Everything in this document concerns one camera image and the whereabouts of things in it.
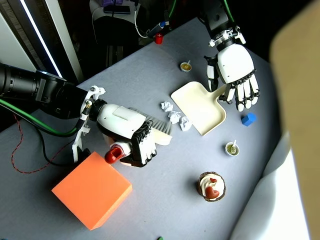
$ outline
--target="red wire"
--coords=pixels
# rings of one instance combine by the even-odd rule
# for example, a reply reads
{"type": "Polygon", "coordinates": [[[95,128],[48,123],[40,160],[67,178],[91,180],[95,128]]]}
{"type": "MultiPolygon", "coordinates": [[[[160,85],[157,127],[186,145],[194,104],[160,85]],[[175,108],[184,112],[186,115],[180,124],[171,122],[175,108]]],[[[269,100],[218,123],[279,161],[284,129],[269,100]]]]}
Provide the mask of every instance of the red wire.
{"type": "Polygon", "coordinates": [[[40,167],[40,168],[38,168],[37,170],[33,170],[33,171],[21,171],[21,170],[19,170],[19,169],[16,167],[16,165],[15,165],[14,155],[15,155],[16,151],[19,149],[19,147],[20,147],[20,145],[22,144],[22,142],[24,141],[24,133],[22,132],[22,128],[21,128],[21,126],[20,126],[19,120],[17,119],[17,116],[16,116],[15,114],[14,114],[13,116],[14,116],[14,118],[15,118],[15,120],[16,120],[17,125],[18,125],[18,129],[19,129],[21,138],[20,138],[20,142],[18,143],[18,145],[15,147],[15,149],[13,150],[13,152],[12,152],[12,154],[11,154],[11,164],[12,164],[13,168],[14,168],[16,171],[18,171],[19,173],[22,173],[22,174],[33,174],[33,173],[35,173],[35,172],[39,172],[39,171],[41,171],[42,169],[48,167],[49,164],[59,155],[59,153],[61,153],[61,151],[62,151],[63,149],[65,149],[65,147],[68,146],[68,145],[71,143],[71,142],[69,142],[69,143],[67,143],[66,145],[64,145],[63,147],[61,147],[61,148],[59,149],[59,151],[57,151],[56,154],[51,158],[51,160],[50,160],[46,165],[44,165],[43,167],[40,167]]]}

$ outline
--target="cupcake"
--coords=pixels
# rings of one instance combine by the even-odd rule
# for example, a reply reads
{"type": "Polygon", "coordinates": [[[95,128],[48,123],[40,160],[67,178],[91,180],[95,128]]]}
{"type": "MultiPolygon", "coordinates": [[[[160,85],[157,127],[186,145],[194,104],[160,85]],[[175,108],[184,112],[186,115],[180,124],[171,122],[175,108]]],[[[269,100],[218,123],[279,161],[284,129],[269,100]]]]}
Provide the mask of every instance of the cupcake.
{"type": "Polygon", "coordinates": [[[216,202],[225,196],[225,181],[214,171],[204,172],[200,175],[197,191],[206,201],[216,202]]]}

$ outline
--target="green cable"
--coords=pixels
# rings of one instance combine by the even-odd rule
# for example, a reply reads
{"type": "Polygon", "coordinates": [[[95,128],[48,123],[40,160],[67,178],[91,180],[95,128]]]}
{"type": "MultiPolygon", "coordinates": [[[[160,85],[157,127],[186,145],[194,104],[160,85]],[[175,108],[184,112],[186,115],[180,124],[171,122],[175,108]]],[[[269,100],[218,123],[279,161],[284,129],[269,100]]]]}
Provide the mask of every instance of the green cable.
{"type": "Polygon", "coordinates": [[[171,8],[170,13],[169,13],[169,18],[171,18],[171,15],[174,13],[174,10],[175,10],[175,7],[176,7],[176,3],[177,3],[177,0],[174,0],[173,4],[172,4],[172,8],[171,8]]]}
{"type": "Polygon", "coordinates": [[[52,132],[52,133],[54,133],[54,134],[64,136],[64,135],[73,134],[73,133],[75,133],[75,132],[77,131],[77,128],[74,127],[72,130],[70,130],[70,131],[68,131],[68,132],[59,132],[59,131],[53,129],[52,127],[46,125],[46,124],[43,123],[42,121],[36,119],[34,116],[26,113],[25,111],[17,108],[16,106],[14,106],[14,105],[6,102],[5,100],[3,100],[3,99],[1,99],[1,98],[0,98],[0,103],[3,104],[3,105],[5,105],[5,106],[7,106],[8,108],[10,108],[10,109],[18,112],[18,113],[20,113],[21,115],[25,116],[26,118],[34,121],[35,123],[39,124],[41,127],[47,129],[48,131],[50,131],[50,132],[52,132]]]}
{"type": "Polygon", "coordinates": [[[233,18],[232,15],[231,15],[231,12],[230,12],[230,9],[229,9],[227,0],[224,0],[224,5],[225,5],[225,9],[226,9],[226,11],[227,11],[227,13],[228,13],[228,15],[229,15],[229,18],[230,18],[231,22],[234,23],[235,20],[234,20],[234,18],[233,18]]]}

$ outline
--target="cupcake frosting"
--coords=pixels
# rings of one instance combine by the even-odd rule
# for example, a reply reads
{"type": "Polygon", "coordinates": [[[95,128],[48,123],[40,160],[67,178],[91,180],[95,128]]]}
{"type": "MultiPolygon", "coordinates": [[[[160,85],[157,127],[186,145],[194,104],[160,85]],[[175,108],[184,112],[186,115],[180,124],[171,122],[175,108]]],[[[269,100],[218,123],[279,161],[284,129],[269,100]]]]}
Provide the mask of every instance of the cupcake frosting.
{"type": "Polygon", "coordinates": [[[215,175],[213,173],[205,175],[200,181],[200,188],[202,191],[202,195],[206,197],[206,188],[212,187],[213,190],[219,192],[219,195],[216,198],[211,198],[210,200],[215,200],[224,194],[225,190],[225,182],[222,177],[215,175]]]}

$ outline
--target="crumpled paper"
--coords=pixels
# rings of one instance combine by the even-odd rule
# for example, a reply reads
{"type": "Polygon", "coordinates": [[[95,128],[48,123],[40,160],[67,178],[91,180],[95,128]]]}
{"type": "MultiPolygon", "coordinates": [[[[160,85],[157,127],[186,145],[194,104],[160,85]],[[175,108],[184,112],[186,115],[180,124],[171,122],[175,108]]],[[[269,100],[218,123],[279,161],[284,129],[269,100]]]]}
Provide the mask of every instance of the crumpled paper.
{"type": "Polygon", "coordinates": [[[165,112],[171,112],[174,109],[174,106],[170,102],[165,101],[161,103],[161,108],[165,112]]]}
{"type": "Polygon", "coordinates": [[[192,126],[192,122],[189,120],[187,116],[183,116],[180,119],[180,127],[182,131],[188,131],[192,126]]]}
{"type": "Polygon", "coordinates": [[[181,112],[179,111],[171,111],[169,112],[168,117],[170,118],[170,122],[172,124],[176,124],[179,122],[180,118],[181,118],[181,112]]]}

